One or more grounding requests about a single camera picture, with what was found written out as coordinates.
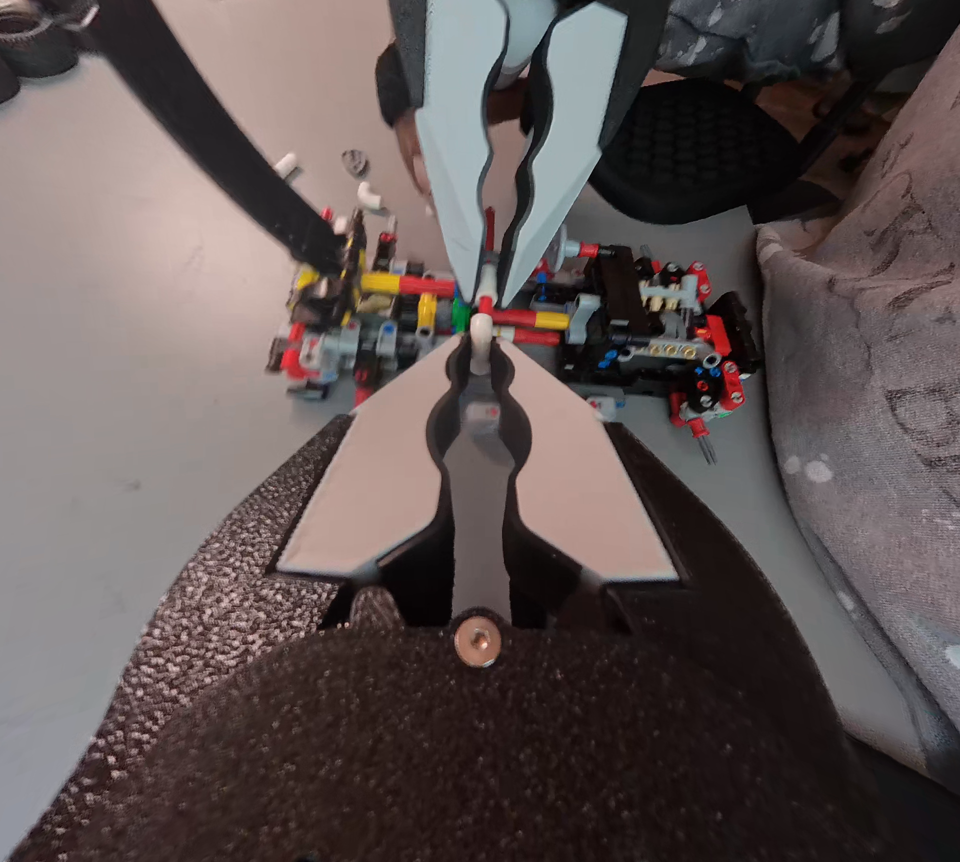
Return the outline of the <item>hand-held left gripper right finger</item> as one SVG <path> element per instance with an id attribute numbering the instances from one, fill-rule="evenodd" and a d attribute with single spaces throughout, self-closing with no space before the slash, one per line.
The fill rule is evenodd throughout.
<path id="1" fill-rule="evenodd" d="M 518 587 L 680 580 L 594 408 L 511 342 L 490 350 L 512 461 L 503 557 Z"/>

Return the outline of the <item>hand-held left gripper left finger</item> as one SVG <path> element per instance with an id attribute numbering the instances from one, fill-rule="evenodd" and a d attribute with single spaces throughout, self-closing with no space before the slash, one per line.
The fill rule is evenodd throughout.
<path id="1" fill-rule="evenodd" d="M 428 422 L 452 392 L 453 337 L 351 412 L 351 423 L 306 504 L 276 569 L 328 580 L 359 578 L 426 529 L 440 505 L 438 450 Z"/>

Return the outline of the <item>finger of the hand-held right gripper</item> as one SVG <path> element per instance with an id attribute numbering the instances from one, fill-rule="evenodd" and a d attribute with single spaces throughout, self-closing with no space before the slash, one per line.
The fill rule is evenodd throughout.
<path id="1" fill-rule="evenodd" d="M 626 29 L 624 14 L 593 2 L 554 20 L 534 50 L 532 130 L 500 250 L 501 304 L 510 304 L 537 268 L 600 158 Z"/>
<path id="2" fill-rule="evenodd" d="M 485 253 L 482 189 L 493 160 L 487 102 L 508 31 L 501 0 L 426 0 L 423 104 L 415 125 L 449 264 L 469 302 Z"/>

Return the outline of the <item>toy brick car chassis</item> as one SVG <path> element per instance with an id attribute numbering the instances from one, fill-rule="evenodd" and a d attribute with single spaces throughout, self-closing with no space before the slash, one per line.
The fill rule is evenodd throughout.
<path id="1" fill-rule="evenodd" d="M 332 277 L 308 265 L 294 274 L 266 361 L 289 395 L 324 400 L 349 377 L 359 404 L 485 314 L 494 340 L 546 352 L 548 370 L 605 422 L 628 396 L 664 399 L 670 423 L 714 464 L 709 424 L 744 404 L 762 365 L 740 297 L 711 302 L 699 261 L 571 240 L 562 226 L 517 301 L 501 307 L 490 291 L 470 303 L 451 274 L 400 259 L 395 218 L 369 246 L 362 207 L 320 217 L 345 246 Z"/>

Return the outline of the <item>grey desk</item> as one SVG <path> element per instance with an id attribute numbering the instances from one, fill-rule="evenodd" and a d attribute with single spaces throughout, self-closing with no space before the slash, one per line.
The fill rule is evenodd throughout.
<path id="1" fill-rule="evenodd" d="M 349 210 L 365 151 L 401 253 L 446 257 L 382 124 L 387 0 L 153 0 L 298 191 Z M 99 57 L 2 106 L 2 856 L 99 727 L 164 593 L 251 491 L 352 405 L 263 367 L 286 251 Z"/>

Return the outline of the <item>person's right hand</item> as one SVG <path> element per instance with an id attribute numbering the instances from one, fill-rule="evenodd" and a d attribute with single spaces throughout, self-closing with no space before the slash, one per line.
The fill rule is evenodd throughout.
<path id="1" fill-rule="evenodd" d="M 403 165 L 417 193 L 432 205 L 433 196 L 413 108 L 402 113 L 392 127 Z"/>

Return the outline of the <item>black curved toy panel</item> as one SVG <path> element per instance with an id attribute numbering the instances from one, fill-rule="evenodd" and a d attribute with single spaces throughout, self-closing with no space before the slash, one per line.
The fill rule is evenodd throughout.
<path id="1" fill-rule="evenodd" d="M 89 44 L 223 195 L 295 261 L 322 276 L 343 268 L 347 236 L 290 188 L 211 90 L 152 0 L 19 0 L 36 33 L 89 32 Z"/>

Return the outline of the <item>person's grey printed sweatshirt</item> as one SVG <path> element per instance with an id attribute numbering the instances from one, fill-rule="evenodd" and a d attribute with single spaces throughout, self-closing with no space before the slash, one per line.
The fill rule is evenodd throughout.
<path id="1" fill-rule="evenodd" d="M 864 743 L 958 794 L 959 34 L 842 207 L 760 227 L 772 437 L 798 529 L 895 685 Z"/>

